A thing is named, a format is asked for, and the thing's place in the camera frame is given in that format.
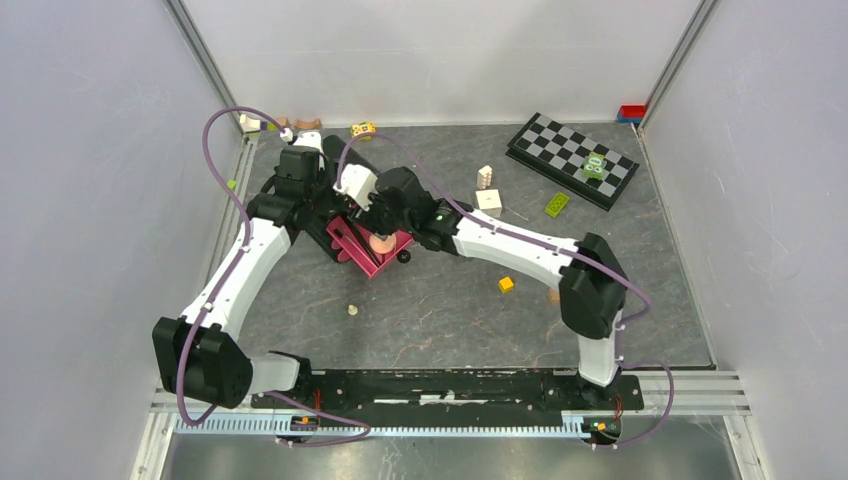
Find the white cube box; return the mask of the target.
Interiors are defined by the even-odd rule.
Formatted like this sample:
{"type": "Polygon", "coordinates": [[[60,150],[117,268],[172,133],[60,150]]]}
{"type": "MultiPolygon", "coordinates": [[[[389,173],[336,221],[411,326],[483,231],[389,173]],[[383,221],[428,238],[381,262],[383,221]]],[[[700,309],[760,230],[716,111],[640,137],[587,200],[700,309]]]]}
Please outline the white cube box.
{"type": "Polygon", "coordinates": [[[499,218],[503,209],[499,191],[497,189],[476,191],[475,208],[490,217],[499,218]]]}

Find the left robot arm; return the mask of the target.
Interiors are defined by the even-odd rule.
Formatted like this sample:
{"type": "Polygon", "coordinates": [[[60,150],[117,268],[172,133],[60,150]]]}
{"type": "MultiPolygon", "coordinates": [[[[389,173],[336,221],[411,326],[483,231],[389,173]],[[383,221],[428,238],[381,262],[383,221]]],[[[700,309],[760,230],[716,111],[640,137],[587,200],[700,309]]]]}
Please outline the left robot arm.
{"type": "Polygon", "coordinates": [[[238,338],[271,269],[331,193],[321,146],[282,149],[262,191],[246,205],[244,222],[222,265],[200,295],[175,319],[163,317],[152,340],[163,387],[183,399],[224,408],[275,391],[290,407],[306,405],[314,381],[306,359],[284,353],[249,357],[238,338]]]}

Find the pink top drawer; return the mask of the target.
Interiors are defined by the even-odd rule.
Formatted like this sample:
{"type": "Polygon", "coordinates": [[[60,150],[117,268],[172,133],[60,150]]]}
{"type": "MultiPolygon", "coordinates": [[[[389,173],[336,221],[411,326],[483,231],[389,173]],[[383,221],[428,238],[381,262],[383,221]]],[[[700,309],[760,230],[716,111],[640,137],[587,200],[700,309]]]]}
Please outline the pink top drawer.
{"type": "Polygon", "coordinates": [[[406,264],[411,260],[408,248],[413,238],[405,232],[393,233],[397,237],[397,247],[388,255],[374,253],[368,243],[372,233],[345,216],[331,220],[325,232],[330,237],[331,257],[339,263],[353,262],[369,279],[381,273],[392,262],[406,264]]]}

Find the black makeup organizer box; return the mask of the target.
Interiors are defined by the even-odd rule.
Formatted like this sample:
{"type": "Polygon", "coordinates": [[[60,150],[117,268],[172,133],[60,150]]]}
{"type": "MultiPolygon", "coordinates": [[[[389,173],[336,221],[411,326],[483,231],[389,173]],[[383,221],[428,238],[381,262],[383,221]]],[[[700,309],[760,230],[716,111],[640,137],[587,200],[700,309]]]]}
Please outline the black makeup organizer box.
{"type": "Polygon", "coordinates": [[[350,233],[355,211],[359,208],[357,198],[367,201],[367,195],[374,190],[380,171],[365,160],[353,148],[346,149],[346,142],[338,135],[323,136],[321,150],[325,160],[326,187],[315,208],[306,232],[330,257],[342,263],[348,257],[340,246],[336,231],[343,232],[345,238],[360,245],[364,243],[362,234],[350,233]]]}

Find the beige makeup sponge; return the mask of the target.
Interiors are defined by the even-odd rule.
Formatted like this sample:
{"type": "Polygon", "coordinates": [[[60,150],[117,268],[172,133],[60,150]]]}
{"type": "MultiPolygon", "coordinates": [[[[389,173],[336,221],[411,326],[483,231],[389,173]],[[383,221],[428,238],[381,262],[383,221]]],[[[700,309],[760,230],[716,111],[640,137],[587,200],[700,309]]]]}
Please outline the beige makeup sponge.
{"type": "Polygon", "coordinates": [[[397,237],[395,234],[372,234],[368,240],[370,249],[380,255],[388,255],[396,250],[397,237]]]}

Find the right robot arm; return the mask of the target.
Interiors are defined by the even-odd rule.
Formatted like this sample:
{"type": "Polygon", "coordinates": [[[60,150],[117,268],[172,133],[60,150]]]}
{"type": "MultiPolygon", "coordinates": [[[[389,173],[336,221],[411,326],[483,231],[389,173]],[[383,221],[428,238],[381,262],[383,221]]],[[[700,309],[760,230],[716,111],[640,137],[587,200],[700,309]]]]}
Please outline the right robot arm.
{"type": "Polygon", "coordinates": [[[602,408],[617,396],[615,328],[623,314],[626,277],[603,238],[546,236],[467,204],[435,199],[407,167],[376,174],[347,166],[335,188],[364,211],[366,226],[376,233],[402,231],[427,250],[489,261],[557,290],[561,319],[578,337],[580,400],[602,408]]]}

